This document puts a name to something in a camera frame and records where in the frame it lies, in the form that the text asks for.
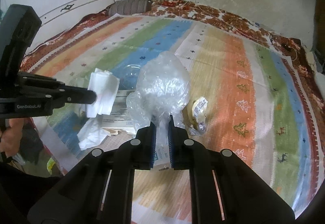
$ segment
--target blue stripe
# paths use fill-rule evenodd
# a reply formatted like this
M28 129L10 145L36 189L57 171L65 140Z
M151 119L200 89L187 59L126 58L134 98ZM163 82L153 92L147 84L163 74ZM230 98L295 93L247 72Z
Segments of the blue stripe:
M304 115L304 108L301 102L301 99L296 91L294 81L288 72L286 66L284 65L282 59L276 55L275 53L271 53L272 60L274 65L285 81L287 85L287 90L289 94L289 100L292 107L292 110L295 115L295 121L297 124L298 134L299 134L299 173L298 173L298 186L296 190L296 198L294 200L294 204L292 205L292 209L297 211L299 209L303 209L308 202L308 193L310 189L310 181L311 181L311 147L310 147L310 139L308 135L308 128L306 117Z
M111 72L121 79L125 73L126 66L137 65L143 67L148 61L156 58L161 52L170 50L177 40L191 27L192 23L191 21L172 21L169 25L157 32L152 39L145 41L141 47L129 54L129 56L114 67ZM137 79L133 79L132 81L132 87L135 88Z
M177 40L184 35L184 33L191 27L191 21L171 21L169 25L150 40L145 41L141 47L135 52L131 53L127 58L121 61L111 72L121 78L123 70L128 65L144 66L149 60L156 58L161 52L168 51L177 42ZM62 142L68 149L77 157L82 157L84 151L79 148L79 140L77 137L78 131L74 126L82 127L87 120L80 119L74 112L68 113L58 122L53 130L58 134Z

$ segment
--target clear plastic bag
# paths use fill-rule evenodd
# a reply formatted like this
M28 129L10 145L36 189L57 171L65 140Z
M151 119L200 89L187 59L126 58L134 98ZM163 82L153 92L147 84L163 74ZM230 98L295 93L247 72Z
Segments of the clear plastic bag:
M14 159L15 161L17 161L17 163L19 163L21 166L24 166L26 164L24 158L22 158L22 156L21 156L20 153L14 155L12 157L12 159Z
M175 126L184 128L182 110L189 102L191 78L180 60L171 52L162 52L140 70L136 91L126 98L135 129L152 121L157 127L156 144L168 145L169 115Z

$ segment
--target dark fabric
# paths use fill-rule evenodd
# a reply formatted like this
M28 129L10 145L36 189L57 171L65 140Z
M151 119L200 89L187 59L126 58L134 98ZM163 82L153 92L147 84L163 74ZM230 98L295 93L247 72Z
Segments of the dark fabric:
M25 161L33 164L38 163L40 152L43 150L43 143L37 131L30 123L24 125L19 153Z
M59 180L59 177L27 175L10 165L0 163L0 184L24 216L27 216L29 209Z

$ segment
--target white tissue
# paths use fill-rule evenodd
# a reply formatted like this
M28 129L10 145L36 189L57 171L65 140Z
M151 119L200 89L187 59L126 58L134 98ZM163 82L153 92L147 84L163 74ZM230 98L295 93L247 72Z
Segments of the white tissue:
M120 79L107 70L96 68L95 72L91 73L88 90L97 94L97 100L86 106L88 118L95 118L97 114L110 115L119 84Z
M90 118L77 134L80 150L98 146L111 134L100 127L99 117Z

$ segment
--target screw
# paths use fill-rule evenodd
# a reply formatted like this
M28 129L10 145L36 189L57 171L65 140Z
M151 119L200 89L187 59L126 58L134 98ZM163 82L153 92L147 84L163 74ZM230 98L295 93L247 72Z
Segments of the screw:
M230 151L229 149L225 149L222 151L222 155L225 157L230 157L232 155L232 151Z
M92 150L91 154L95 157L100 156L103 153L101 149L94 149Z
M131 145L136 146L136 145L139 145L141 143L141 141L139 139L133 139L133 140L131 140L130 143L131 143Z
M194 144L194 141L191 140L191 139L186 139L186 140L184 141L184 144L187 145L187 146L192 146L192 145Z

